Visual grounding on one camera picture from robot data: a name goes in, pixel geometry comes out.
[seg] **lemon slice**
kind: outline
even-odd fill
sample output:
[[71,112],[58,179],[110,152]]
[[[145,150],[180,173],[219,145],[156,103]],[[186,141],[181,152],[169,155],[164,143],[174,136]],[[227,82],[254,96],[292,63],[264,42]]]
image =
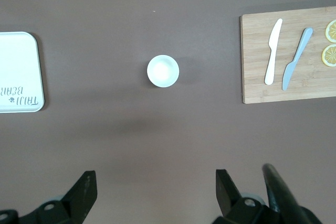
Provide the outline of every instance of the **lemon slice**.
[[329,67],[336,67],[336,44],[329,45],[323,50],[322,61]]
[[336,19],[330,22],[325,30],[328,41],[336,43]]

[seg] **screw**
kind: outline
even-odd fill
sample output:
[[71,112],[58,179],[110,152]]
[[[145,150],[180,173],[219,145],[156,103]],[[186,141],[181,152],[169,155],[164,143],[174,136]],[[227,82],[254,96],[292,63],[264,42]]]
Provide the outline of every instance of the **screw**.
[[46,205],[46,206],[44,207],[44,210],[45,210],[45,211],[51,210],[51,209],[54,208],[54,206],[55,206],[55,204],[48,204],[48,205]]
[[4,220],[8,217],[8,214],[2,214],[0,215],[0,220]]
[[246,199],[245,200],[245,205],[249,207],[255,207],[256,203],[252,199]]

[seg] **white tray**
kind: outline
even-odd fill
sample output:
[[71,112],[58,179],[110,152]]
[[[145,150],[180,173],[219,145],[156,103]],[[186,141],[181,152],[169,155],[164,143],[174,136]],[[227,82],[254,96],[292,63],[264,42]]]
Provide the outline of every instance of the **white tray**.
[[22,31],[0,33],[0,113],[36,112],[43,105],[35,38]]

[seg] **small round bowl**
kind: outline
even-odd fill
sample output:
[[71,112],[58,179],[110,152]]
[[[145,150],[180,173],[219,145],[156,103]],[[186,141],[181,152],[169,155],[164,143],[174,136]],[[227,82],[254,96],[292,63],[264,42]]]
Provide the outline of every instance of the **small round bowl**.
[[173,85],[177,81],[179,73],[177,62],[168,55],[154,57],[147,67],[148,78],[160,88]]

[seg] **blue knife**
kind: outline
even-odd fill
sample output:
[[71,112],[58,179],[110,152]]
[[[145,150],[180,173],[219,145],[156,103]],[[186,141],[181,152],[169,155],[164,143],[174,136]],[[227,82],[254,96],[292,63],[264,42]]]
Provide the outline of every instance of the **blue knife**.
[[292,74],[294,72],[294,69],[296,67],[296,64],[298,63],[298,60],[300,59],[300,56],[306,47],[311,35],[313,34],[313,28],[307,27],[301,36],[300,43],[298,46],[298,49],[296,50],[294,59],[292,62],[288,63],[288,65],[285,68],[285,73],[283,74],[284,77],[282,79],[282,90],[286,91],[288,88],[288,84],[290,81],[290,78],[292,77]]

